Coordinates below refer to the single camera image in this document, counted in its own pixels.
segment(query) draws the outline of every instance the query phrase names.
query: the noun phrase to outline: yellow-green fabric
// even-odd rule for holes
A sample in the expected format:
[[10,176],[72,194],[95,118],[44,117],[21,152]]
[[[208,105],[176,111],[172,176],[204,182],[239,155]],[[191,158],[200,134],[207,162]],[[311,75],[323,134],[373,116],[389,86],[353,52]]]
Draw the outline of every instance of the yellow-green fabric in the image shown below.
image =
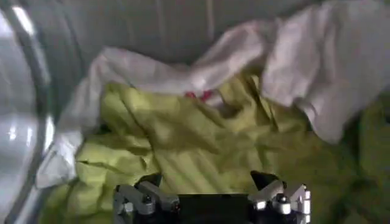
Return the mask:
[[[307,184],[313,223],[384,223],[389,170],[377,171],[386,170],[389,144],[380,148],[362,139],[361,153],[351,144],[328,145],[299,110],[260,97],[258,83],[248,73],[219,88],[236,111],[229,118],[196,99],[107,85],[101,116],[109,131],[86,140],[77,156],[78,179],[52,192],[41,223],[110,223],[114,187],[155,172],[163,174],[167,192],[253,192],[251,170]],[[376,135],[365,125],[379,122],[379,108],[363,115],[361,135]],[[382,159],[381,165],[372,166],[372,159]]]

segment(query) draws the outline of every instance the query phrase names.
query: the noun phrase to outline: white cloth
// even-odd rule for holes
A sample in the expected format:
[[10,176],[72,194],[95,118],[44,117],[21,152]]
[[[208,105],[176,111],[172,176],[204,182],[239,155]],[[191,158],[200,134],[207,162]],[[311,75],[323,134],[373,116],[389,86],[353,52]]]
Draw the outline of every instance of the white cloth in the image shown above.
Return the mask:
[[188,68],[105,49],[61,115],[36,184],[48,187],[76,177],[74,155],[83,137],[99,127],[99,98],[110,81],[155,93],[199,93],[265,61],[261,94],[282,105],[296,103],[320,138],[337,142],[349,119],[390,86],[389,32],[388,9],[381,3],[333,1],[286,21],[237,26]]

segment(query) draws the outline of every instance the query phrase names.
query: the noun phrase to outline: laundry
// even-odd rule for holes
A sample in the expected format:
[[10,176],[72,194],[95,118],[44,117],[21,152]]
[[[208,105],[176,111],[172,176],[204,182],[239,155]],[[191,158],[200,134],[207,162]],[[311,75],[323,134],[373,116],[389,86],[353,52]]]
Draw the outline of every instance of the laundry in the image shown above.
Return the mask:
[[36,185],[44,188],[77,177],[75,154],[101,125],[99,99],[108,82],[198,96],[248,66],[261,67],[260,97],[297,106],[316,135],[336,144],[349,122],[390,88],[388,10],[378,1],[328,1],[287,19],[249,21],[226,31],[191,66],[107,48],[61,115]]
[[[362,158],[348,138],[327,144],[297,108],[259,96],[259,79],[243,73],[218,88],[225,105],[236,108],[229,118],[199,99],[109,83],[101,100],[106,131],[87,138],[77,179],[53,191],[41,222],[110,223],[114,187],[155,172],[163,174],[166,192],[211,194],[256,191],[249,172],[261,170],[306,183],[316,223],[384,223],[388,173],[383,166],[369,170],[375,167],[369,158],[388,161],[386,146],[371,151],[374,143],[364,141]],[[383,127],[376,135],[389,133],[381,110],[379,101],[364,112],[362,135],[373,122]]]

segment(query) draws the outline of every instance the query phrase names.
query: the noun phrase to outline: screw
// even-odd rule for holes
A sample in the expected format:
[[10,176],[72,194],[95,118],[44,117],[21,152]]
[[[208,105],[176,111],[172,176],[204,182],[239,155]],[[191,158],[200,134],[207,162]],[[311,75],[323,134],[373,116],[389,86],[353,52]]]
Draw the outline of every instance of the screw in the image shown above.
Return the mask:
[[280,203],[286,203],[286,202],[288,202],[288,199],[284,194],[277,194],[276,201],[280,202]]
[[150,202],[152,202],[151,196],[149,196],[149,195],[144,195],[144,196],[142,197],[142,203],[144,203],[144,204],[149,204]]

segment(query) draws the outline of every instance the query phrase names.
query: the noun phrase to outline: crumpled fabric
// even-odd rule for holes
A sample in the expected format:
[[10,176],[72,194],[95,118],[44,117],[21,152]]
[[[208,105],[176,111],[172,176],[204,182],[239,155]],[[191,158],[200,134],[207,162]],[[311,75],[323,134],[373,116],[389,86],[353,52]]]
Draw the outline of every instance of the crumpled fabric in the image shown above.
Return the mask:
[[273,21],[252,21],[235,27],[190,67],[166,65],[122,49],[104,49],[60,116],[54,143],[37,172],[37,187],[76,177],[74,155],[84,137],[100,127],[99,99],[105,84],[118,82],[153,93],[179,95],[215,89],[267,55],[276,27]]
[[321,139],[336,143],[348,121],[390,86],[388,15],[382,3],[369,0],[313,5],[286,20],[234,27],[184,68],[106,49],[61,115],[36,185],[76,177],[74,155],[100,126],[99,98],[111,81],[182,95],[215,89],[247,66],[264,66],[259,94],[284,106],[297,105]]
[[[305,183],[313,223],[387,223],[389,197],[379,180],[388,174],[373,177],[362,168],[375,163],[365,159],[372,153],[388,161],[388,148],[373,152],[363,142],[367,155],[360,159],[348,139],[327,144],[297,108],[259,97],[259,81],[248,72],[219,88],[225,104],[236,108],[229,118],[197,99],[108,84],[101,100],[106,128],[87,138],[76,159],[78,179],[52,192],[41,223],[111,223],[115,186],[155,172],[166,192],[255,192],[251,170]],[[365,112],[361,134],[375,128],[388,135],[380,110],[379,102]]]
[[262,95],[308,116],[336,144],[354,116],[390,88],[390,9],[372,1],[314,5],[278,30]]

